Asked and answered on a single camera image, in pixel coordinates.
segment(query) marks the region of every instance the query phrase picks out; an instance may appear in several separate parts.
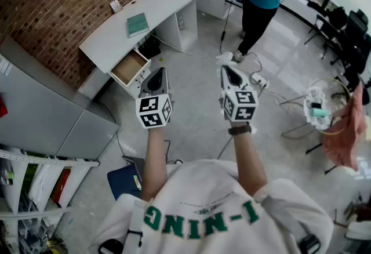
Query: gray cabinet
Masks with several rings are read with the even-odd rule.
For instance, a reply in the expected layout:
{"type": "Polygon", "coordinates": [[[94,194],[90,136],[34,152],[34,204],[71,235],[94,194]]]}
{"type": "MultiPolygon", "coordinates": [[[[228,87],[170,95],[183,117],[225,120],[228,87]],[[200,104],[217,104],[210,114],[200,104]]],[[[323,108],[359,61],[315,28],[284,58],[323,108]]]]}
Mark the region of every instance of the gray cabinet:
{"type": "Polygon", "coordinates": [[[10,37],[0,55],[0,144],[47,155],[96,159],[118,129],[100,107],[49,72],[10,37]]]}

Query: green book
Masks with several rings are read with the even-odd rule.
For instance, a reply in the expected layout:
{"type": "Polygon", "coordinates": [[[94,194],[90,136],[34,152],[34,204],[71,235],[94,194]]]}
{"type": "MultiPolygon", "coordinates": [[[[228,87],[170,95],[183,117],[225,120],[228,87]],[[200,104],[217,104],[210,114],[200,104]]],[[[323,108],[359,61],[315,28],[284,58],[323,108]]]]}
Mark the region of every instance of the green book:
{"type": "Polygon", "coordinates": [[[128,18],[127,26],[129,38],[150,30],[144,13],[128,18]]]}

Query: power strip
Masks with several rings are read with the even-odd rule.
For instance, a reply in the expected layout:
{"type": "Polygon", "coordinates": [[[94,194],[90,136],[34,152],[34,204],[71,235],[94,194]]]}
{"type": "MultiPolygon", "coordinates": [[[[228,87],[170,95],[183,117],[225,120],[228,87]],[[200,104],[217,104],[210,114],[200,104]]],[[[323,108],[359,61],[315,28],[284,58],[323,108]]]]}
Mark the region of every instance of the power strip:
{"type": "Polygon", "coordinates": [[[269,87],[269,80],[266,80],[266,79],[264,79],[261,75],[259,75],[258,73],[255,73],[255,74],[253,74],[252,75],[252,79],[255,81],[255,82],[257,82],[257,83],[259,83],[259,86],[260,87],[264,87],[265,86],[265,88],[268,88],[269,87]]]}

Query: person in blue shirt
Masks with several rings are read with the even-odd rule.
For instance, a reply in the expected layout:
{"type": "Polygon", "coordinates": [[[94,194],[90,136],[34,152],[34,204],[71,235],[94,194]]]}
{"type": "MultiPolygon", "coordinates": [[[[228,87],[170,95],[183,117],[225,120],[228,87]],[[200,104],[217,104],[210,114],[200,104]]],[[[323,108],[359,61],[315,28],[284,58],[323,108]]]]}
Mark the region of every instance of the person in blue shirt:
{"type": "Polygon", "coordinates": [[[279,7],[281,0],[243,0],[242,43],[234,53],[234,59],[241,62],[250,48],[260,39],[279,7]]]}

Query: black pants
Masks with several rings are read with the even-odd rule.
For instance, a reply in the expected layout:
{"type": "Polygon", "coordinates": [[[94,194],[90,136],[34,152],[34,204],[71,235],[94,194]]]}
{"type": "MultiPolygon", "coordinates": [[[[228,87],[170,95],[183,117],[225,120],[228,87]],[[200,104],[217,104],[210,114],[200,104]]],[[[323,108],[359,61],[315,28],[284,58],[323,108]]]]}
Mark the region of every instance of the black pants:
{"type": "Polygon", "coordinates": [[[272,20],[277,9],[261,9],[250,2],[243,0],[242,29],[246,32],[238,50],[242,55],[246,55],[251,47],[263,35],[269,22],[272,20]]]}

